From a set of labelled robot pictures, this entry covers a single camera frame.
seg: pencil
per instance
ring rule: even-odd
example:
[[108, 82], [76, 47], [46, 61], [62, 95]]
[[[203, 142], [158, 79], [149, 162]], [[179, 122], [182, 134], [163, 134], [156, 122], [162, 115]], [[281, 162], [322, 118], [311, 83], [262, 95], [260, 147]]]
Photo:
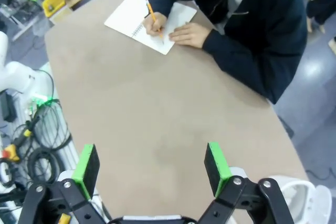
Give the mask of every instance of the pencil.
[[151, 4], [149, 3], [149, 1], [147, 1], [147, 7], [148, 7], [148, 10], [149, 10], [149, 12], [150, 12], [150, 14], [151, 14], [151, 16], [152, 16], [154, 22], [155, 22], [155, 21], [156, 21], [156, 18], [155, 18], [154, 12], [153, 12], [153, 8], [152, 8]]

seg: black cable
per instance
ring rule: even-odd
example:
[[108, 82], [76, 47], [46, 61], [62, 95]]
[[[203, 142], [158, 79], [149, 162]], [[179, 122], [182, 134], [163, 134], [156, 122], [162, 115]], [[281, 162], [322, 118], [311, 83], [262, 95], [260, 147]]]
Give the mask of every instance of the black cable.
[[63, 141], [61, 141], [61, 143], [58, 145], [58, 146], [55, 146], [56, 144], [56, 140], [59, 136], [59, 129], [60, 129], [60, 118], [58, 116], [58, 113], [55, 111], [55, 109], [52, 107], [53, 104], [57, 104], [61, 109], [62, 109], [62, 106], [59, 102], [58, 99], [52, 99], [52, 100], [49, 100], [47, 102], [45, 102], [44, 104], [42, 104], [38, 109], [37, 111], [35, 112], [34, 114], [34, 117], [36, 116], [41, 116], [41, 123], [42, 124], [45, 124], [45, 120], [44, 118], [46, 117], [46, 114], [43, 114], [44, 110], [45, 109], [50, 109], [53, 113], [54, 113], [54, 116], [56, 118], [56, 136], [54, 137], [54, 143], [50, 143], [52, 146], [47, 146], [45, 143], [42, 142], [42, 139], [45, 139], [46, 136], [44, 134], [44, 128], [43, 126], [41, 127], [41, 130], [40, 130], [40, 133], [41, 133], [41, 136], [39, 136], [39, 134], [37, 134], [37, 132], [35, 131], [35, 139], [36, 139], [36, 142], [41, 146], [41, 147], [44, 147], [44, 148], [47, 148], [51, 151], [58, 151], [62, 148], [64, 148], [65, 146], [67, 146], [71, 140], [72, 140], [72, 136], [71, 134], [69, 133], [69, 128], [68, 128], [68, 124], [66, 124], [66, 132], [65, 132], [65, 138], [63, 139]]
[[22, 207], [17, 207], [17, 208], [14, 208], [12, 210], [7, 210], [7, 211], [0, 210], [0, 215], [8, 214], [8, 213], [13, 212], [13, 211], [15, 211], [17, 209], [20, 209], [20, 208], [22, 208]]
[[10, 138], [10, 136], [6, 132], [3, 132], [3, 131], [0, 130], [0, 133], [1, 133], [1, 137], [8, 137], [8, 138]]
[[27, 141], [29, 141], [29, 146], [28, 146], [28, 148], [27, 148], [25, 154], [24, 154], [24, 155], [19, 155], [19, 158], [20, 158], [20, 160], [21, 160], [22, 162], [26, 159], [26, 157], [28, 156], [28, 154], [29, 154], [31, 148], [33, 147], [33, 139], [34, 139], [33, 137], [29, 137], [29, 138], [28, 138]]
[[112, 224], [112, 223], [119, 223], [119, 221], [122, 220], [122, 217], [119, 217], [119, 218], [115, 218], [113, 220], [110, 220], [107, 224]]
[[335, 174], [335, 172], [333, 171], [333, 169], [331, 167], [329, 167], [328, 171], [329, 171], [328, 175], [326, 177], [324, 177], [324, 178], [319, 177], [318, 175], [316, 175], [316, 173], [314, 173], [311, 170], [306, 170], [306, 173], [309, 173], [314, 178], [316, 178], [318, 180], [321, 180], [321, 181], [328, 180], [330, 177], [333, 177], [334, 179], [336, 179], [336, 174]]
[[7, 164], [8, 168], [6, 169], [6, 175], [9, 175], [10, 179], [6, 182], [0, 174], [0, 183], [6, 188], [10, 188], [15, 182], [15, 176], [13, 173], [14, 167], [12, 161], [10, 161], [8, 158], [0, 158], [0, 167], [2, 164]]
[[23, 182], [23, 183], [24, 183], [25, 185], [27, 185], [28, 182], [29, 182], [29, 181], [32, 181], [32, 180], [31, 180], [31, 178], [29, 177], [27, 168], [26, 168], [25, 166], [27, 166], [27, 165], [22, 165], [22, 166], [21, 166], [21, 169], [25, 172], [25, 174], [22, 174], [22, 173], [20, 172], [20, 170], [18, 169], [18, 173], [19, 173], [20, 177], [17, 176], [17, 178], [18, 178], [18, 179], [19, 179], [19, 178], [24, 179], [24, 182]]
[[94, 208], [94, 206], [96, 206], [96, 208], [97, 208], [96, 210], [99, 211], [100, 216], [104, 217], [105, 213], [104, 213], [103, 209], [100, 206], [98, 206], [97, 203], [95, 203], [94, 201], [91, 201], [91, 205], [92, 205], [93, 208]]
[[26, 126], [26, 124], [20, 124], [18, 127], [16, 127], [13, 131], [13, 135], [12, 135], [12, 140], [14, 139], [15, 133], [18, 131], [19, 128]]
[[106, 206], [104, 205], [104, 202], [102, 202], [101, 205], [102, 205], [102, 210], [103, 210], [106, 218], [108, 218], [109, 221], [113, 220], [113, 218], [111, 217], [109, 211], [107, 210]]
[[[39, 179], [41, 175], [36, 174], [36, 164], [41, 159], [45, 159], [50, 164], [50, 178], [46, 180]], [[52, 184], [55, 182], [61, 172], [65, 170], [64, 164], [61, 159], [56, 155], [56, 153], [50, 151], [47, 148], [37, 148], [28, 157], [27, 161], [28, 175], [36, 183], [48, 183]]]
[[54, 99], [55, 83], [54, 83], [54, 79], [52, 78], [51, 74], [49, 74], [47, 71], [44, 71], [44, 70], [41, 70], [41, 69], [33, 69], [33, 70], [46, 73], [49, 76], [50, 81], [51, 81], [51, 88], [52, 88], [51, 99]]

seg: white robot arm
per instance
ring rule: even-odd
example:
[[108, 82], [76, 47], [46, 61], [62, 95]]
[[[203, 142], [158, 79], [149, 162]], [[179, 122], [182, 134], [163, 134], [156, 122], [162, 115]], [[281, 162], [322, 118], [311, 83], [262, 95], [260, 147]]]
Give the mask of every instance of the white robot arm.
[[26, 100], [35, 94], [50, 96], [52, 90], [47, 74], [34, 71], [16, 61], [5, 65], [7, 48], [8, 37], [0, 31], [0, 92], [13, 89], [22, 93]]

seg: screw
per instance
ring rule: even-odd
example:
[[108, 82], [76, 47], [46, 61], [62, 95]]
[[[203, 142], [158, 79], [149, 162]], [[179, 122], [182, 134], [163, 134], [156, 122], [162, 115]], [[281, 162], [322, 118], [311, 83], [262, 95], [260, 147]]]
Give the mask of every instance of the screw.
[[240, 185], [242, 183], [242, 181], [240, 180], [240, 178], [234, 178], [233, 183], [235, 185]]
[[37, 191], [38, 193], [40, 193], [42, 190], [43, 190], [43, 187], [41, 187], [41, 186], [36, 187], [36, 191]]
[[71, 186], [71, 183], [70, 183], [70, 182], [65, 182], [65, 183], [63, 184], [63, 186], [64, 186], [65, 188], [69, 188], [69, 187]]
[[271, 182], [270, 181], [264, 181], [263, 185], [266, 187], [266, 188], [270, 188], [271, 187]]

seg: cable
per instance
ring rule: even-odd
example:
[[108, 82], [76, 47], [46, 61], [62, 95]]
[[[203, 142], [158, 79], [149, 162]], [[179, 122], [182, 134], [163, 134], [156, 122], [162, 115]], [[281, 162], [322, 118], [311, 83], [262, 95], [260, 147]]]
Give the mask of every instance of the cable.
[[318, 175], [316, 175], [316, 173], [314, 173], [311, 170], [306, 170], [306, 173], [311, 174], [314, 178], [321, 180], [321, 181], [328, 180], [330, 177], [333, 177], [334, 179], [336, 179], [336, 174], [331, 167], [329, 167], [328, 171], [329, 171], [328, 175], [324, 178], [319, 177]]
[[7, 133], [5, 133], [1, 130], [0, 130], [0, 133], [1, 133], [1, 137], [9, 137], [10, 138], [10, 136]]
[[46, 73], [50, 77], [51, 88], [52, 88], [51, 99], [54, 99], [55, 83], [54, 83], [54, 79], [52, 78], [52, 76], [47, 71], [44, 71], [44, 70], [41, 70], [41, 69], [33, 69], [33, 70], [34, 71], [40, 71], [40, 72]]
[[[45, 175], [45, 172], [41, 175], [36, 173], [36, 164], [40, 164], [39, 161], [45, 159], [50, 164], [50, 178], [41, 180], [39, 177]], [[55, 182], [61, 172], [65, 170], [63, 162], [60, 158], [47, 148], [37, 148], [28, 157], [27, 161], [28, 175], [34, 182], [52, 184]]]
[[0, 211], [0, 215], [8, 214], [8, 213], [13, 212], [13, 211], [15, 211], [17, 209], [20, 209], [20, 208], [22, 208], [22, 207], [17, 207], [17, 208], [14, 208], [12, 210], [8, 210], [8, 211]]
[[[57, 138], [59, 137], [60, 118], [59, 118], [59, 115], [56, 112], [55, 108], [53, 108], [53, 104], [58, 105], [60, 107], [60, 109], [62, 109], [59, 100], [58, 99], [52, 99], [52, 100], [49, 100], [49, 101], [45, 102], [44, 104], [42, 104], [37, 109], [37, 111], [35, 112], [34, 117], [36, 117], [36, 116], [40, 116], [41, 117], [40, 121], [42, 123], [42, 127], [41, 127], [41, 130], [40, 130], [40, 134], [38, 134], [37, 131], [34, 131], [34, 136], [35, 136], [36, 142], [41, 147], [47, 148], [47, 149], [49, 149], [51, 151], [58, 151], [58, 150], [64, 148], [65, 146], [67, 146], [71, 142], [72, 136], [69, 133], [68, 124], [66, 124], [66, 130], [64, 132], [64, 135], [65, 135], [64, 139], [61, 141], [61, 143], [58, 146], [55, 146], [55, 144], [57, 142]], [[48, 113], [49, 110], [52, 111], [52, 113], [54, 114], [54, 116], [56, 118], [56, 136], [53, 137], [54, 141], [51, 141], [50, 138], [49, 138], [50, 145], [47, 146], [44, 142], [42, 142], [42, 140], [46, 139], [46, 134], [44, 133], [44, 127], [43, 127], [43, 125], [45, 126], [45, 128], [47, 128], [45, 117], [47, 116], [47, 113]]]
[[100, 206], [98, 206], [97, 203], [95, 203], [95, 202], [92, 200], [92, 201], [91, 201], [91, 204], [92, 204], [93, 207], [94, 207], [94, 205], [96, 206], [96, 210], [99, 211], [99, 214], [100, 214], [101, 217], [104, 217], [104, 216], [105, 216], [103, 209], [102, 209]]
[[113, 219], [113, 220], [110, 220], [107, 224], [112, 224], [112, 223], [119, 223], [119, 221], [122, 220], [122, 217], [119, 217], [119, 218], [116, 218], [116, 219]]
[[21, 124], [18, 127], [15, 128], [15, 130], [13, 131], [13, 135], [12, 135], [12, 139], [14, 139], [15, 133], [18, 131], [19, 128], [26, 126], [26, 124]]
[[0, 158], [0, 166], [2, 164], [7, 164], [8, 168], [5, 170], [6, 170], [6, 175], [8, 175], [10, 179], [6, 182], [0, 173], [0, 183], [6, 188], [10, 188], [15, 182], [15, 176], [13, 174], [14, 167], [13, 167], [12, 162], [7, 158]]
[[28, 146], [28, 148], [27, 148], [25, 154], [24, 154], [24, 155], [19, 155], [19, 158], [20, 158], [21, 162], [23, 162], [23, 161], [26, 159], [26, 157], [28, 156], [28, 154], [29, 154], [31, 148], [33, 147], [33, 139], [34, 139], [33, 137], [30, 137], [30, 138], [28, 139], [28, 141], [29, 141], [29, 146]]

